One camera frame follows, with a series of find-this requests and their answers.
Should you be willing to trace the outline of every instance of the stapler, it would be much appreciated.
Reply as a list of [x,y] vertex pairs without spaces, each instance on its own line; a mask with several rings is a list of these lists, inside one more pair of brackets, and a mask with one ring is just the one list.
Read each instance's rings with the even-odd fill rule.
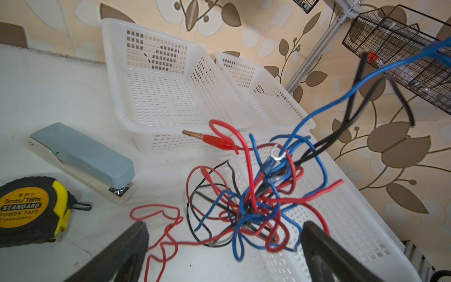
[[31,134],[28,144],[40,157],[114,203],[136,191],[133,162],[96,140],[55,123]]

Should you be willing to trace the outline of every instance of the perforated basket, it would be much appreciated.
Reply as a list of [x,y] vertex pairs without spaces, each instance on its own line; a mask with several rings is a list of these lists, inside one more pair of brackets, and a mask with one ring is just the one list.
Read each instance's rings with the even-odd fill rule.
[[115,113],[141,151],[203,145],[181,132],[209,133],[212,118],[251,124],[203,48],[111,18],[102,20],[102,36]]
[[[262,66],[225,53],[215,53],[216,64],[240,94],[243,104],[261,128],[293,128],[307,116],[306,111]],[[305,125],[315,128],[313,120]]]
[[[269,142],[269,138],[264,137],[264,134],[258,131],[254,133],[257,144]],[[273,135],[281,133],[283,132],[272,131]],[[311,135],[306,130],[303,130],[300,134],[302,136]],[[243,133],[243,136],[248,140],[248,145],[251,146],[247,134]],[[311,141],[315,143],[316,139],[312,137]],[[259,150],[262,162],[270,156],[271,149],[264,148]],[[298,160],[306,149],[307,147],[304,147],[304,145],[301,146],[293,155],[293,160]],[[382,280],[386,282],[420,282],[421,279],[410,261],[379,224],[382,219],[376,214],[332,158],[327,153],[321,154],[320,157],[328,172],[329,185],[339,179],[345,181],[343,185],[334,191],[322,195],[310,203],[324,216],[330,228],[332,238],[353,255],[363,266],[379,276]],[[216,162],[219,163],[227,158],[235,169],[237,186],[243,192],[249,185],[244,152],[240,152],[238,156],[234,156],[233,154],[226,155],[224,153]],[[251,159],[255,177],[258,172],[258,164],[253,153],[251,153]],[[297,182],[293,195],[297,198],[317,188],[323,181],[321,170],[315,160],[310,160],[302,164],[302,167],[305,173]],[[227,179],[231,179],[231,173],[227,175]],[[302,206],[297,206],[287,212],[286,215],[300,226],[309,220],[321,226],[318,218],[309,209]],[[288,247],[293,247],[299,237],[299,232],[296,227],[284,219],[282,221],[290,231]],[[284,237],[283,231],[280,231],[280,236],[281,238]],[[254,241],[258,245],[264,245],[264,242],[259,239],[255,239]],[[282,251],[273,254],[261,251],[260,254],[265,261],[273,281],[312,281],[301,247],[297,253]]]

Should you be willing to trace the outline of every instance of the black cable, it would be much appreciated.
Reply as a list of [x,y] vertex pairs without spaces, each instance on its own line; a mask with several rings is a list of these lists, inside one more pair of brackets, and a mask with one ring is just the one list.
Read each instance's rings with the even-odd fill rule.
[[[359,62],[359,66],[357,67],[357,72],[355,73],[354,76],[354,82],[353,82],[353,86],[356,85],[357,83],[359,83],[360,80],[362,80],[362,73],[365,69],[366,66],[366,62],[368,61],[368,56],[369,56],[369,51],[365,50],[362,54],[362,57],[360,58],[360,62]],[[343,117],[343,123],[349,121],[349,117],[351,115],[352,112],[352,107],[354,106],[354,99],[355,99],[355,95],[352,95],[349,99],[348,99],[348,104],[346,105],[346,112],[345,112],[345,116]],[[332,141],[333,137],[332,136],[326,136],[325,138],[323,138],[322,140],[316,142],[313,146],[315,148],[318,148],[319,146],[326,144],[330,141]],[[302,157],[307,156],[308,154],[310,154],[312,150],[310,148],[308,148],[308,150],[302,155]]]
[[[222,163],[220,163],[219,165],[215,166],[213,169],[217,169],[217,168],[219,168],[220,166],[225,165],[227,162],[228,162],[228,160],[227,160],[227,161],[224,161],[224,162],[222,162]],[[194,191],[197,191],[197,189],[199,189],[199,187],[204,183],[205,180],[206,180],[206,179],[204,178],[204,179],[199,183],[199,185],[197,185],[197,187],[194,189]],[[190,220],[190,218],[189,218],[189,208],[191,208],[191,212],[193,213],[193,215],[194,215],[194,217],[197,219],[197,221],[200,222],[201,219],[200,219],[199,216],[196,214],[196,211],[194,210],[194,207],[193,207],[193,205],[191,204],[191,196],[190,196],[190,200],[186,203],[186,221],[187,221],[187,223],[188,223],[188,227],[189,227],[189,230],[191,231],[191,234],[193,235],[193,237],[195,238],[195,240],[196,240],[197,242],[200,242],[201,240],[196,236],[196,234],[194,233],[194,229],[193,229],[193,227],[191,226],[191,220]],[[202,227],[205,228],[205,230],[208,232],[208,238],[211,239],[211,238],[212,238],[212,232],[210,231],[210,229],[209,229],[205,224],[202,224]],[[224,244],[222,244],[222,245],[209,245],[209,244],[203,244],[203,245],[206,246],[206,247],[220,248],[220,247],[227,246],[227,245],[230,244],[231,242],[232,242],[232,240],[230,240],[230,241],[228,241],[227,243],[224,243]]]
[[227,160],[227,166],[232,171],[232,183],[233,183],[233,187],[235,188],[235,192],[237,193],[238,196],[241,196],[241,193],[239,192],[238,186],[236,185],[236,181],[235,181],[235,170],[230,165],[229,160]]
[[[220,185],[220,186],[224,186],[224,187],[225,187],[225,185],[219,184],[219,183],[215,183],[215,185]],[[209,187],[209,186],[211,186],[211,184],[208,184],[208,185],[201,185],[201,186],[199,186],[199,188]],[[201,196],[202,198],[204,198],[205,200],[207,200],[207,201],[210,202],[210,203],[214,203],[214,202],[215,202],[215,200],[213,200],[212,198],[209,198],[208,196],[204,195],[203,193],[201,193],[201,192],[199,192],[199,191],[194,191],[191,195],[193,196],[193,194],[198,194],[199,196]],[[223,204],[221,204],[221,203],[218,203],[217,206],[220,207],[220,208],[222,208],[223,210],[227,211],[228,213],[231,213],[231,214],[234,215],[234,216],[238,216],[236,212],[232,211],[232,210],[229,209],[227,206],[225,206],[225,205],[223,205]],[[270,229],[269,227],[264,227],[264,229],[267,230],[268,232],[271,232],[271,229]]]
[[[223,166],[224,164],[227,164],[227,166],[228,166],[228,167],[230,168],[230,170],[232,171],[232,182],[233,182],[234,189],[235,189],[235,191],[236,191],[236,193],[237,193],[238,195],[241,195],[240,192],[239,192],[239,190],[238,190],[238,186],[236,185],[236,180],[235,180],[235,170],[234,170],[233,167],[230,165],[229,160],[226,160],[226,161],[222,162],[221,164],[215,166],[213,169],[217,169],[217,168]],[[194,210],[194,207],[193,207],[193,205],[192,205],[192,200],[193,200],[194,194],[200,195],[201,197],[203,197],[203,198],[206,199],[207,201],[212,200],[212,199],[210,199],[209,197],[207,197],[207,196],[205,196],[204,194],[202,194],[202,193],[200,193],[200,192],[197,191],[197,190],[198,190],[199,188],[201,188],[201,187],[208,187],[208,186],[211,186],[210,184],[208,184],[208,185],[202,185],[202,184],[204,183],[205,180],[206,180],[206,179],[204,178],[204,179],[199,183],[199,185],[197,185],[197,187],[194,189],[194,191],[193,191],[193,192],[191,193],[191,195],[190,195],[190,200],[186,203],[186,221],[188,222],[188,227],[189,227],[189,230],[191,231],[191,234],[193,235],[193,237],[195,238],[195,240],[196,240],[197,242],[200,242],[201,240],[196,236],[196,234],[195,234],[195,232],[194,232],[194,229],[193,229],[193,227],[192,227],[192,225],[191,225],[191,220],[190,220],[190,218],[189,218],[189,208],[191,208],[191,212],[193,213],[193,215],[194,215],[194,217],[197,219],[197,221],[200,222],[200,221],[201,221],[201,218],[197,215],[196,211]],[[216,184],[216,185],[225,187],[224,184]],[[221,208],[226,208],[226,209],[228,209],[226,206],[224,206],[224,205],[222,205],[222,204],[218,204],[218,206],[220,206]],[[208,233],[209,239],[211,239],[211,238],[212,238],[212,233],[211,233],[210,229],[209,229],[205,224],[202,224],[202,227],[205,228],[205,230],[206,230],[207,233]],[[230,239],[228,242],[226,242],[226,243],[224,243],[224,244],[221,244],[221,245],[210,245],[210,244],[203,244],[203,245],[204,245],[204,246],[207,246],[207,247],[212,247],[212,248],[220,248],[220,247],[227,246],[227,245],[230,244],[231,242],[232,242],[232,240]]]
[[[201,196],[202,198],[204,198],[205,200],[207,200],[207,201],[210,202],[210,203],[214,203],[214,202],[215,202],[215,200],[209,198],[208,196],[204,195],[203,193],[201,193],[201,192],[199,192],[199,191],[194,191],[194,192],[191,194],[191,197],[189,197],[189,199],[190,199],[191,202],[192,202],[193,196],[194,196],[195,194]],[[231,213],[232,215],[236,216],[236,212],[232,211],[232,210],[229,209],[227,206],[225,206],[225,205],[223,205],[223,204],[221,204],[221,203],[218,203],[217,206],[220,207],[221,209],[227,211],[228,213]]]
[[[362,73],[364,72],[366,62],[368,61],[369,50],[365,50],[360,58],[359,66],[357,67],[357,72],[355,73],[354,82],[352,86],[355,86],[357,83],[362,80]],[[348,105],[346,106],[345,117],[343,118],[343,122],[349,121],[349,117],[351,117],[352,107],[354,105],[355,95],[352,95],[348,99]]]
[[311,150],[309,149],[308,151],[306,151],[299,160],[294,162],[295,166],[300,166],[303,162],[306,162],[306,161],[316,157],[317,155],[321,154],[327,148],[329,148],[336,140],[338,140],[338,138],[341,136],[341,134],[343,132],[345,132],[353,123],[355,123],[357,121],[357,119],[362,115],[365,107],[370,102],[370,99],[373,96],[374,92],[376,91],[377,87],[379,86],[380,83],[382,83],[382,81],[384,79],[386,79],[390,82],[393,90],[395,91],[396,96],[400,100],[402,106],[405,108],[405,110],[407,112],[407,116],[409,118],[410,126],[415,126],[415,118],[412,113],[412,109],[410,108],[406,99],[404,98],[401,91],[399,90],[398,85],[396,83],[396,79],[392,76],[385,75],[385,76],[381,77],[380,79],[378,79],[373,84],[373,86],[370,88],[370,91],[368,92],[367,96],[364,98],[363,102],[360,104],[360,107],[358,108],[356,113],[353,115],[353,117],[349,121],[342,123],[341,127],[337,131],[330,134],[325,139],[321,140],[320,142],[322,142],[324,140],[326,140],[327,142],[320,149],[318,149],[315,153],[311,153],[308,155],[308,153],[311,152]]
[[371,96],[374,94],[374,92],[376,91],[376,89],[378,88],[379,84],[382,83],[382,81],[386,79],[385,77],[381,77],[380,79],[378,79],[375,84],[373,84],[373,86],[370,88],[370,91],[368,92],[368,95],[364,98],[362,104],[360,104],[360,107],[358,108],[358,110],[355,112],[355,114],[353,115],[353,117],[346,123],[343,123],[341,125],[341,127],[333,132],[332,134],[330,134],[329,136],[326,137],[326,139],[328,140],[321,148],[319,148],[318,150],[316,150],[314,153],[311,153],[309,155],[306,155],[304,153],[304,155],[297,161],[294,162],[295,166],[300,166],[303,162],[306,162],[314,157],[316,157],[317,155],[321,154],[322,152],[324,152],[326,149],[328,149],[330,146],[332,146],[332,144],[337,141],[339,139],[339,137],[341,136],[341,134],[347,130],[353,123],[356,122],[356,120],[362,115],[363,110],[365,109],[365,107],[368,105],[368,103],[370,102]]

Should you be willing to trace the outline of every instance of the leaf pattern wallpaper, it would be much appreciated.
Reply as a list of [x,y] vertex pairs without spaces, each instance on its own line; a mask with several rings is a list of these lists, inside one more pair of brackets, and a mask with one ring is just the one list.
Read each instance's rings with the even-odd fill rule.
[[[451,22],[447,0],[400,0]],[[385,0],[363,1],[365,11],[383,7],[398,21],[443,39],[451,30],[422,26]],[[101,19],[136,23],[205,48],[259,63],[285,86],[338,14],[321,0],[306,14],[293,0],[0,0],[0,43],[105,61]],[[342,96],[358,58],[342,44],[348,21],[292,93],[307,111]],[[374,71],[367,65],[365,74]],[[356,95],[360,103],[371,82]],[[391,87],[382,83],[354,127],[329,148],[340,168],[402,240],[412,240],[436,268],[451,268],[451,116],[402,88],[415,114],[410,128]],[[339,105],[315,118],[317,139],[337,130]]]
[[[451,35],[449,30],[434,29],[423,24],[421,18],[410,18],[403,9],[394,10],[394,6],[384,4],[369,0],[362,8],[368,11],[383,7],[386,14],[392,12],[400,22],[418,23],[420,30],[441,37],[444,33]],[[421,8],[422,12],[444,22],[451,16],[449,1],[400,4]],[[359,58],[342,45],[350,24],[345,24],[329,46],[331,51],[323,53],[293,92],[293,97],[307,112],[336,100],[352,85]],[[353,32],[358,34],[358,27]],[[286,49],[281,50],[280,55],[285,56]],[[363,76],[373,71],[372,66],[366,65]],[[282,73],[275,69],[270,72],[274,76]],[[358,90],[354,109],[377,79]],[[409,90],[401,87],[401,91],[414,113],[415,127],[410,127],[407,114],[389,83],[382,83],[360,119],[339,137],[328,153],[401,240],[412,240],[435,268],[450,269],[451,116]],[[322,139],[338,130],[345,108],[343,103],[317,116],[314,119],[317,126],[311,130],[313,135]]]
[[[292,0],[4,0],[0,42],[105,61],[101,20],[116,18],[181,37],[211,55],[229,52],[262,65],[287,65],[275,56],[283,38],[299,33],[299,25],[306,27],[304,33],[312,30],[301,36],[309,42],[326,30],[319,15],[331,16],[330,7],[324,2],[315,11],[311,19]],[[283,84],[310,50],[295,52],[297,59],[285,67]]]

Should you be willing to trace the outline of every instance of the wire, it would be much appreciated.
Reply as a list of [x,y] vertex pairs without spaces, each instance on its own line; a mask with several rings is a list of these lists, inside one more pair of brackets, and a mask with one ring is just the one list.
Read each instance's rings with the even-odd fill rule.
[[[210,120],[209,125],[211,129],[217,136],[219,136],[219,137],[214,136],[211,137],[214,138],[218,143],[224,145],[219,146],[219,148],[222,148],[224,150],[232,149],[235,151],[236,154],[238,154],[239,151],[244,151],[249,175],[249,186],[242,194],[240,194],[240,191],[235,181],[235,171],[229,161],[225,161],[220,165],[216,166],[215,168],[210,168],[207,166],[198,166],[190,172],[186,181],[186,197],[187,197],[186,217],[190,231],[193,237],[196,239],[196,242],[176,241],[170,235],[170,230],[173,229],[176,225],[179,225],[184,219],[182,216],[180,216],[180,210],[177,207],[165,205],[146,205],[133,209],[130,213],[130,217],[133,218],[134,220],[145,220],[150,217],[161,214],[167,219],[172,221],[172,223],[170,223],[165,227],[162,237],[160,237],[154,245],[149,247],[149,249],[153,249],[159,245],[162,250],[162,258],[158,258],[154,255],[148,256],[145,279],[147,280],[149,261],[150,259],[154,259],[157,262],[163,263],[163,267],[158,276],[158,280],[160,280],[163,271],[166,267],[166,262],[172,259],[177,254],[178,247],[180,245],[205,245],[208,247],[220,247],[232,243],[232,252],[237,261],[242,261],[244,258],[245,253],[244,241],[254,248],[257,248],[259,250],[266,250],[268,252],[278,252],[281,250],[296,252],[300,245],[300,234],[302,233],[302,227],[298,222],[289,218],[285,213],[290,211],[297,205],[302,205],[305,208],[309,209],[311,212],[313,212],[313,214],[315,214],[318,217],[319,221],[321,222],[324,231],[327,234],[330,234],[329,228],[323,216],[313,206],[311,206],[308,203],[315,199],[318,199],[318,197],[321,197],[325,193],[332,192],[338,186],[342,185],[344,181],[338,180],[327,187],[328,183],[327,170],[324,164],[321,162],[321,159],[319,158],[318,155],[324,150],[326,150],[328,147],[330,147],[334,142],[336,142],[338,138],[341,136],[341,134],[345,130],[347,130],[353,123],[356,122],[356,120],[362,115],[368,103],[371,101],[371,98],[374,96],[376,89],[378,88],[380,83],[383,82],[384,79],[387,79],[389,83],[392,85],[395,94],[397,95],[401,104],[403,105],[403,107],[407,112],[410,125],[411,126],[415,125],[415,120],[412,111],[407,101],[401,94],[396,84],[396,80],[393,77],[384,75],[382,78],[377,79],[377,81],[371,86],[368,94],[364,97],[357,111],[352,115],[351,113],[354,106],[356,91],[371,79],[375,78],[380,74],[383,74],[384,72],[390,70],[391,68],[399,67],[404,64],[409,64],[415,60],[424,58],[426,56],[432,57],[436,60],[440,60],[444,62],[444,64],[451,66],[450,58],[442,54],[436,53],[444,46],[448,46],[450,44],[451,38],[448,38],[442,42],[433,43],[429,46],[424,47],[423,50],[418,55],[382,67],[362,79],[361,75],[363,73],[364,66],[366,65],[366,61],[368,60],[368,51],[365,51],[362,54],[359,67],[357,69],[357,73],[354,78],[353,87],[344,96],[307,115],[307,117],[304,118],[295,127],[295,129],[291,134],[282,134],[275,136],[273,139],[271,139],[272,141],[277,138],[286,138],[284,145],[272,142],[257,145],[254,136],[252,134],[249,134],[249,138],[252,143],[252,148],[249,148],[241,133],[233,126],[219,120]],[[346,106],[345,116],[340,128],[337,131],[333,132],[326,138],[316,142],[314,145],[309,141],[309,137],[303,137],[297,134],[297,132],[309,119],[346,100],[348,100],[348,102]],[[233,142],[233,139],[231,137],[221,133],[216,128],[216,126],[221,126],[228,129],[233,135],[235,135],[238,138],[242,147],[237,146]],[[196,133],[190,134],[192,136],[195,135],[203,137],[206,136]],[[299,160],[294,162],[291,157],[292,154],[304,143],[308,145],[307,151]],[[260,148],[273,146],[274,144],[280,149],[279,157],[275,157],[272,155],[267,160],[262,162],[258,150]],[[255,159],[257,160],[257,164],[260,167],[255,177],[253,176],[250,150],[254,151]],[[312,158],[316,159],[318,165],[321,168],[321,171],[323,173],[323,183],[318,188],[306,193],[301,198],[281,198],[281,194],[295,193],[297,181],[304,175],[304,169],[301,167],[301,164]],[[218,167],[224,164],[227,164],[227,166],[232,170],[232,181],[235,192],[232,192],[229,189],[225,178],[216,170]],[[194,173],[194,171],[196,171],[197,169],[200,169],[200,172],[203,175],[204,179],[199,183],[199,185],[196,186],[194,191],[190,194],[189,179],[191,175]],[[210,176],[212,172],[215,172],[221,178],[223,184],[215,183],[212,180]],[[284,188],[289,185],[291,185],[290,188],[288,190],[284,190]],[[198,191],[199,188],[206,187],[210,187],[212,191],[216,194],[215,199],[212,199],[205,193]],[[193,200],[195,195],[198,195],[207,202],[211,203],[211,206],[206,212],[203,212],[201,209],[199,209],[194,205]],[[161,210],[142,217],[137,217],[134,215],[134,211],[136,211],[138,208],[147,208],[147,207],[160,207]],[[212,211],[216,207],[221,209],[219,215],[217,217],[210,217]],[[165,209],[168,208],[177,210],[177,216],[174,217],[166,214]],[[190,209],[192,214],[198,220],[198,225],[194,229],[191,226],[191,222],[189,220]],[[225,224],[224,229],[219,235],[213,236],[210,229],[206,226],[206,222],[210,220],[216,220],[221,224],[222,222],[224,222]],[[296,227],[297,230],[299,231],[299,237],[296,240],[294,240],[295,243],[293,247],[287,246],[288,242],[290,241],[290,233],[287,225],[285,225],[286,223],[291,224],[293,228]],[[197,232],[201,227],[203,227],[207,231],[208,239],[200,240],[196,236],[195,232]],[[280,229],[282,229],[284,233],[283,236],[279,236],[278,234],[278,230]],[[223,237],[228,234],[230,234],[230,237],[224,239]],[[264,246],[259,246],[258,244],[253,243],[248,238],[249,236],[256,236],[258,238],[261,238],[265,242]],[[165,251],[165,246],[168,245],[174,247],[174,251],[170,256],[167,256]]]
[[329,104],[327,104],[327,105],[325,105],[325,106],[323,106],[323,107],[321,107],[321,108],[319,108],[319,109],[313,111],[311,114],[307,115],[307,116],[306,116],[306,117],[305,117],[305,118],[304,118],[304,119],[296,126],[296,128],[293,130],[292,136],[291,136],[290,138],[288,138],[288,140],[286,141],[286,143],[284,144],[284,146],[283,146],[283,148],[282,148],[282,151],[284,151],[284,150],[286,149],[286,147],[288,146],[288,144],[290,144],[291,141],[293,140],[294,135],[299,131],[299,129],[300,129],[302,126],[304,126],[304,124],[305,124],[307,121],[309,121],[309,120],[310,120],[311,118],[313,118],[314,116],[316,116],[316,115],[318,115],[318,114],[320,114],[320,113],[322,113],[322,112],[324,112],[324,111],[326,111],[326,110],[328,110],[328,109],[330,109],[330,108],[332,108],[332,107],[334,107],[334,106],[336,106],[336,105],[338,105],[338,104],[340,104],[340,103],[346,101],[346,100],[349,99],[351,96],[353,96],[353,95],[357,92],[357,90],[358,90],[360,87],[362,87],[365,83],[367,83],[368,81],[370,81],[372,78],[378,76],[379,74],[383,74],[384,72],[389,71],[389,70],[391,70],[391,69],[393,69],[393,68],[397,68],[397,67],[402,66],[402,65],[410,64],[410,63],[412,63],[412,62],[414,62],[414,61],[416,61],[416,60],[420,60],[420,59],[422,59],[422,58],[424,58],[424,57],[428,57],[428,56],[434,54],[436,51],[440,50],[441,48],[444,48],[444,47],[449,46],[449,45],[451,45],[451,37],[448,38],[448,39],[446,39],[446,40],[444,40],[444,41],[434,42],[434,43],[432,43],[432,44],[430,44],[430,45],[428,45],[428,46],[425,46],[425,47],[423,48],[423,50],[422,50],[419,54],[417,54],[417,55],[415,55],[415,56],[413,56],[413,57],[410,57],[410,58],[407,58],[407,59],[405,59],[405,60],[401,60],[401,61],[395,62],[395,63],[393,63],[393,64],[384,66],[384,67],[382,67],[382,68],[380,68],[380,69],[377,69],[376,71],[374,71],[374,72],[371,73],[370,75],[368,75],[368,76],[366,76],[365,78],[363,78],[362,80],[360,80],[357,84],[355,84],[355,85],[351,88],[351,90],[349,90],[344,96],[338,98],[338,99],[335,100],[335,101],[332,101],[331,103],[329,103]]

